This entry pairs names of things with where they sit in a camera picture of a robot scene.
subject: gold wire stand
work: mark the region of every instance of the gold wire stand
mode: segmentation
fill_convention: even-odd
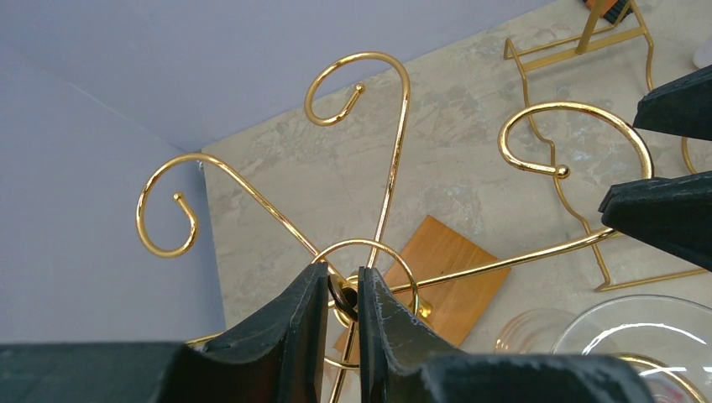
[[[561,61],[565,61],[568,59],[571,59],[575,56],[578,55],[583,55],[585,53],[588,53],[593,50],[598,50],[602,49],[607,46],[611,46],[613,44],[618,44],[620,42],[624,42],[628,39],[634,39],[638,36],[644,36],[648,45],[648,52],[647,52],[647,60],[646,60],[646,84],[647,84],[647,89],[648,91],[652,91],[652,53],[653,53],[653,42],[652,42],[652,37],[650,35],[650,32],[647,29],[647,26],[645,24],[645,20],[643,20],[642,14],[640,9],[638,8],[635,0],[629,0],[628,3],[623,7],[623,10],[620,12],[620,15],[618,16],[618,19],[609,27],[601,28],[601,29],[595,29],[596,23],[599,20],[599,16],[602,14],[603,11],[603,6],[605,5],[605,0],[598,0],[594,6],[591,9],[591,12],[589,14],[589,18],[586,21],[586,25],[584,27],[584,31],[581,35],[573,36],[570,38],[566,39],[561,39],[555,42],[552,42],[550,44],[545,44],[541,46],[537,46],[535,48],[531,48],[528,50],[522,50],[522,51],[517,51],[514,43],[510,38],[507,38],[505,41],[505,52],[504,52],[504,58],[505,59],[514,59],[516,62],[517,69],[519,70],[519,73],[521,75],[521,84],[522,84],[522,92],[524,94],[524,105],[525,107],[529,107],[531,105],[531,101],[529,99],[529,84],[528,80],[526,78],[526,73],[529,71],[534,71],[536,69],[540,69],[542,67],[546,67],[548,65],[553,65]],[[625,17],[628,9],[631,9],[633,11],[633,14],[636,16],[636,19],[638,21],[638,27],[629,29],[627,31],[620,32],[618,34],[613,34],[611,36],[608,36],[603,39],[597,39],[594,41],[591,41],[591,37],[596,34],[602,34],[607,31],[611,31],[612,29],[615,29],[620,21]],[[554,47],[557,47],[561,44],[567,44],[570,42],[575,42],[578,41],[578,45],[569,50],[563,50],[560,51],[556,54],[549,55],[542,57],[540,59],[532,60],[527,63],[523,63],[521,60],[521,56],[523,55],[530,55],[533,53],[536,53],[541,50],[547,50],[551,49]],[[539,131],[539,128],[537,126],[537,123],[534,121],[534,117],[532,115],[529,115],[529,124],[531,126],[531,130],[534,132],[534,134],[537,136],[537,138],[542,141],[544,144],[547,144],[550,149],[550,158],[551,158],[551,164],[556,165],[556,145],[554,144],[553,141],[550,139],[545,138],[541,132]],[[683,138],[682,139],[682,153],[683,153],[683,160],[685,162],[685,165],[688,167],[691,173],[695,173],[695,169],[692,166],[692,162],[689,159],[688,155],[688,147],[687,147],[687,139]],[[571,214],[574,218],[576,218],[579,222],[581,222],[581,226],[584,228],[584,231],[587,234],[591,234],[591,229],[590,229],[590,224],[588,220],[578,212],[576,212],[571,204],[568,202],[566,199],[566,196],[563,194],[562,188],[561,188],[561,183],[560,179],[562,179],[559,176],[553,175],[552,176],[554,186],[556,187],[556,192],[559,197],[559,200],[563,204],[564,208],[566,208],[566,211]],[[674,280],[674,279],[679,279],[682,277],[688,277],[690,275],[700,275],[703,273],[706,273],[707,271],[704,269],[694,269],[694,270],[686,270],[678,273],[671,273],[669,275],[658,275],[658,276],[653,276],[653,277],[648,277],[645,279],[640,279],[640,280],[632,280],[632,281],[627,281],[623,283],[617,283],[614,284],[610,278],[610,272],[608,271],[608,267],[606,266],[606,263],[603,259],[603,256],[601,255],[600,249],[598,244],[594,243],[591,245],[592,250],[594,251],[594,256],[596,258],[596,263],[599,266],[601,275],[603,276],[603,282],[598,285],[597,287],[594,288],[596,292],[604,292],[604,291],[612,291],[612,290],[619,290],[623,288],[628,288],[628,287],[633,287],[636,285],[644,285],[644,284],[650,284],[650,283],[656,283],[658,281],[665,281],[665,280]]]
[[[148,201],[149,194],[153,189],[156,181],[170,168],[188,161],[202,161],[205,163],[209,163],[211,165],[215,165],[217,168],[227,173],[236,183],[238,183],[238,185],[240,185],[248,194],[250,194],[251,197],[253,197],[253,199],[255,199],[258,204],[262,206],[262,208],[264,208],[272,217],[274,217],[282,225],[282,227],[284,227],[293,237],[295,237],[301,243],[302,246],[304,246],[307,250],[311,252],[311,254],[314,255],[314,260],[312,262],[317,262],[320,260],[327,262],[326,255],[331,253],[333,250],[340,249],[351,244],[361,244],[368,245],[371,247],[371,253],[369,254],[369,261],[367,263],[367,266],[373,267],[379,250],[385,251],[387,254],[395,258],[395,260],[400,263],[400,265],[406,271],[408,280],[410,282],[410,284],[392,287],[391,291],[396,293],[411,290],[411,292],[413,293],[413,301],[411,304],[409,304],[409,307],[416,315],[418,314],[421,308],[421,301],[418,297],[418,290],[422,287],[428,287],[431,285],[441,284],[447,281],[463,279],[471,275],[479,275],[493,270],[514,266],[517,264],[524,264],[539,259],[545,259],[554,255],[564,254],[576,249],[595,245],[597,242],[606,238],[610,238],[616,234],[615,230],[613,230],[612,228],[602,227],[600,229],[591,231],[590,228],[586,227],[587,231],[583,237],[567,241],[565,243],[557,243],[543,249],[537,249],[526,254],[520,254],[512,258],[502,259],[493,263],[480,265],[468,270],[463,270],[458,273],[452,273],[449,275],[443,275],[440,277],[416,282],[415,279],[413,279],[412,273],[410,272],[410,269],[408,268],[407,263],[403,260],[403,258],[398,255],[398,253],[394,249],[383,245],[380,242],[383,236],[387,217],[389,215],[393,191],[395,189],[395,179],[398,172],[398,165],[401,159],[401,148],[403,145],[403,138],[405,134],[406,120],[410,103],[411,85],[405,67],[392,56],[379,52],[364,52],[355,55],[350,55],[340,60],[337,60],[336,62],[332,63],[327,69],[325,69],[321,74],[319,74],[315,81],[309,87],[309,90],[306,94],[305,112],[309,120],[319,126],[329,126],[343,120],[351,111],[353,105],[359,99],[360,95],[364,92],[365,87],[362,84],[357,84],[355,86],[354,92],[348,99],[346,105],[343,107],[341,112],[331,118],[319,118],[312,111],[312,101],[314,95],[321,82],[328,75],[333,73],[337,68],[348,63],[354,62],[356,60],[367,59],[381,60],[392,65],[398,72],[402,84],[401,108],[398,129],[396,131],[393,154],[391,157],[390,168],[386,182],[384,200],[381,207],[378,224],[376,226],[374,239],[348,239],[339,243],[335,243],[334,245],[320,252],[317,247],[289,219],[285,217],[284,214],[282,214],[252,185],[250,185],[249,182],[247,182],[247,180],[245,180],[235,169],[227,165],[224,161],[211,155],[193,153],[177,156],[174,159],[169,160],[168,162],[163,164],[148,179],[144,188],[139,194],[139,201],[136,206],[135,223],[139,238],[144,244],[144,246],[147,248],[147,250],[162,258],[174,258],[181,256],[185,252],[187,252],[196,241],[199,222],[195,213],[192,211],[188,203],[184,200],[184,197],[180,192],[176,192],[173,198],[175,203],[180,207],[180,209],[185,213],[186,217],[188,218],[190,223],[190,232],[188,239],[179,248],[162,249],[157,246],[153,241],[151,241],[147,233],[144,220],[145,204]],[[555,165],[555,158],[553,158],[553,143],[550,143],[550,145],[552,146],[552,163],[550,165],[541,165],[520,160],[511,153],[508,145],[509,133],[515,124],[520,122],[523,118],[529,118],[530,123],[533,124],[533,120],[531,119],[532,114],[556,109],[572,110],[587,113],[597,118],[601,118],[605,120],[608,124],[614,126],[628,139],[628,141],[631,143],[636,153],[638,154],[638,157],[641,161],[642,177],[652,177],[653,166],[650,153],[640,135],[630,125],[628,125],[623,119],[617,117],[613,113],[606,112],[605,110],[597,107],[576,102],[546,102],[542,104],[533,105],[519,111],[518,113],[513,115],[507,122],[505,122],[499,133],[498,147],[502,157],[506,160],[508,164],[513,165],[521,170],[550,175],[552,178],[554,178],[555,183],[558,183],[559,180],[568,177],[568,175],[570,174],[570,169],[566,165]],[[358,313],[354,311],[353,306],[346,306],[347,298],[345,298],[343,294],[344,290],[347,288],[351,288],[351,291],[355,291],[353,289],[353,279],[345,279],[344,276],[338,270],[332,267],[332,265],[328,266],[328,271],[330,274],[329,290],[332,295],[332,301],[329,302],[329,307],[335,308],[335,312],[337,313],[337,318],[339,318],[339,321],[342,322],[344,325],[348,325],[348,336],[341,359],[331,359],[329,357],[325,358],[325,361],[327,363],[334,365],[338,368],[337,377],[335,379],[331,397],[329,399],[330,402],[336,402],[338,401],[338,398],[341,395],[346,371],[349,369],[358,370],[359,368],[358,364],[349,363],[348,361],[353,346],[353,340],[355,339],[355,336],[358,331],[358,322],[356,320],[356,317],[354,317],[358,315]],[[192,347],[198,347],[201,344],[204,344],[205,342],[215,338],[219,334],[220,333],[216,333],[213,335],[193,339],[186,343]]]

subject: curled wire end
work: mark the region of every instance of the curled wire end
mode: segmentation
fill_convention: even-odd
[[[638,154],[638,158],[641,161],[641,173],[643,179],[650,179],[653,175],[652,158],[650,156],[650,151],[640,134],[628,124],[622,118],[605,111],[599,107],[594,107],[592,105],[587,105],[585,103],[579,102],[568,102],[568,101],[555,101],[555,102],[543,102],[536,105],[531,105],[525,107],[519,112],[509,118],[502,129],[500,130],[499,137],[497,139],[498,147],[500,149],[500,154],[505,159],[507,164],[514,166],[519,170],[526,170],[529,172],[536,172],[538,174],[554,176],[557,179],[565,179],[571,175],[571,170],[566,165],[544,165],[537,164],[533,162],[528,162],[517,158],[514,153],[512,153],[509,147],[509,135],[512,128],[523,118],[530,117],[539,112],[551,111],[551,110],[569,110],[586,113],[595,118],[603,120],[610,126],[615,128],[618,132],[623,134],[628,141],[631,143],[633,148]]]
[[[198,238],[199,224],[196,214],[195,212],[193,212],[191,206],[186,202],[183,193],[179,191],[173,194],[173,201],[175,202],[175,204],[178,205],[178,207],[181,208],[186,217],[188,217],[188,221],[191,225],[191,231],[188,234],[188,239],[186,239],[186,241],[176,249],[163,249],[151,240],[149,233],[146,230],[146,222],[144,216],[145,205],[146,202],[149,200],[149,194],[153,189],[156,181],[168,169],[170,169],[172,166],[179,164],[180,162],[182,161],[173,159],[161,166],[146,182],[144,189],[139,195],[139,203],[136,205],[136,230],[139,233],[139,239],[141,239],[141,243],[145,246],[145,248],[147,248],[150,253],[155,254],[156,256],[159,256],[161,258],[177,258],[178,256],[183,255],[190,248],[192,248],[193,244]]]
[[[312,105],[314,103],[314,95],[317,93],[317,89],[322,84],[322,82],[334,70],[336,69],[326,69],[322,74],[319,75],[319,77],[316,78],[316,80],[311,83],[311,85],[309,86],[309,90],[306,91],[306,100],[304,101],[304,113],[306,114],[306,118],[308,118],[310,122],[316,124],[317,126],[332,126],[344,120],[348,116],[348,114],[351,113],[353,105],[356,104],[356,101],[358,101],[359,97],[361,97],[361,94],[366,91],[366,86],[364,84],[356,84],[355,86],[353,86],[353,92],[351,92],[351,97],[348,98],[348,101],[346,101],[346,104],[341,109],[341,112],[330,118],[319,118],[314,113],[314,109],[312,108]]]

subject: orange object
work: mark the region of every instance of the orange object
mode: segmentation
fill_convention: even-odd
[[[497,260],[431,216],[425,217],[400,255],[411,267],[416,280],[455,273]],[[386,284],[393,286],[408,282],[403,270],[397,265],[391,265],[385,274]],[[432,329],[453,345],[460,345],[509,273],[510,268],[506,267],[483,275],[421,288],[418,294],[432,305],[432,312],[427,317]],[[412,298],[408,291],[395,296],[406,306]],[[335,349],[343,351],[345,342],[346,332],[334,344]],[[358,338],[354,340],[351,357],[350,361],[359,361]]]
[[[603,11],[601,12],[600,17],[603,18],[606,13],[609,12],[615,6],[615,4],[618,2],[618,0],[587,0],[586,1],[586,7],[590,9],[593,9],[594,3],[595,2],[605,2],[605,5],[603,6]]]

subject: white wall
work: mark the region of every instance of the white wall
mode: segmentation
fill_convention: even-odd
[[[298,107],[339,57],[411,60],[551,1],[0,0],[0,35],[192,151]],[[320,93],[385,68],[353,65]]]
[[[181,340],[224,329],[202,173],[166,174],[149,203],[161,245],[183,241],[183,190],[203,222],[178,259],[147,252],[134,208],[180,153],[0,43],[0,343]]]

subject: beige marble surface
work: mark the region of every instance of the beige marble surface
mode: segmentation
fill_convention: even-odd
[[[712,34],[712,3],[641,0],[639,5],[656,45],[654,83],[692,71],[695,48]],[[501,124],[523,107],[515,63],[502,59],[505,38],[511,37],[520,50],[544,44],[580,33],[587,15],[580,2],[558,0],[406,63],[412,104],[387,244],[401,249],[427,214],[501,258],[583,233],[558,203],[550,178],[508,166],[495,139]],[[621,28],[635,23],[631,16]],[[638,38],[532,72],[531,99],[588,102],[631,121],[646,93],[646,52],[645,40]],[[340,124],[317,127],[297,109],[205,151],[239,170],[317,247],[370,238],[385,188],[401,85],[393,70],[364,84],[366,93]],[[335,113],[350,92],[345,88],[321,98],[315,110],[324,116]],[[560,163],[572,167],[564,181],[569,200],[591,222],[599,222],[596,209],[609,186],[640,175],[632,148],[614,129],[580,114],[551,112],[537,121],[557,142]],[[641,134],[658,175],[686,173],[678,139]],[[547,162],[547,148],[525,123],[513,132],[511,143],[521,158]],[[690,145],[699,168],[712,167],[712,147],[696,140]],[[206,176],[225,315],[232,326],[278,295],[311,255],[226,175],[207,167]],[[600,247],[616,281],[690,268],[629,238]],[[349,274],[365,263],[367,254],[366,248],[353,247],[336,252],[332,262]],[[390,259],[380,257],[377,266],[390,266]],[[592,289],[600,282],[590,249],[518,266],[462,347],[491,351],[507,321],[537,307],[581,312],[616,296],[643,293],[712,306],[712,275],[596,294]],[[328,346],[341,332],[331,322]],[[327,378],[332,377],[328,371]],[[355,399],[357,388],[351,375],[343,401]]]

